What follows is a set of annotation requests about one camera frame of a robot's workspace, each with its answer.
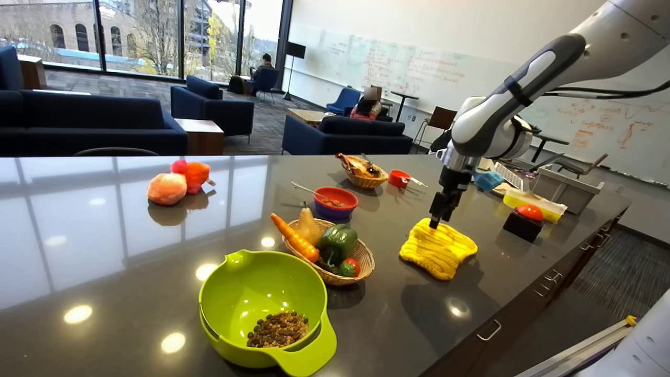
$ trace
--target yellow sponge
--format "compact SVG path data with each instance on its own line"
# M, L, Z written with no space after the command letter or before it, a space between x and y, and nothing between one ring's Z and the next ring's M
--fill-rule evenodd
M400 259L426 269L439 280L452 280L457 269L476 254L478 243L474 239L446 223L432 229L430 218L418 221L400 248Z

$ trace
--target green colander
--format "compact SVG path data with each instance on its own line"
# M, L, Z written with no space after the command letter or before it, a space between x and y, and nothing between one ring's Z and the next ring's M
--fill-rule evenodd
M300 258L282 251L232 251L198 291L198 318L212 348L232 364L314 375L334 349L326 287ZM247 333L277 312L308 318L308 333L286 348L247 348Z

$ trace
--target red bowl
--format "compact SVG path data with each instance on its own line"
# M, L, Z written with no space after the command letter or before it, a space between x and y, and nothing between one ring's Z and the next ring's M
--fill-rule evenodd
M349 221L359 200L353 193L339 186L321 186L314 194L314 209L321 218Z

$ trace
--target carrot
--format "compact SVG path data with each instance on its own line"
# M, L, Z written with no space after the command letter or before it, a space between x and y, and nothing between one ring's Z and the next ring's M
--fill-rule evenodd
M270 213L270 221L275 223L275 227L278 229L278 232L282 237L286 237L288 246L304 258L308 258L309 261L318 261L318 249L308 243L302 235L297 235L291 224L286 221L282 221L278 213Z

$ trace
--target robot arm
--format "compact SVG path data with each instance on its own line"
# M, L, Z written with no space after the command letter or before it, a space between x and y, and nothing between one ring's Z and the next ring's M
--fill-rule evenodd
M484 98L466 98L439 154L444 171L432 205L432 227L451 221L480 157L513 160L531 141L517 115L548 90L583 79L621 76L659 53L670 39L668 0L607 0L585 23L540 49Z

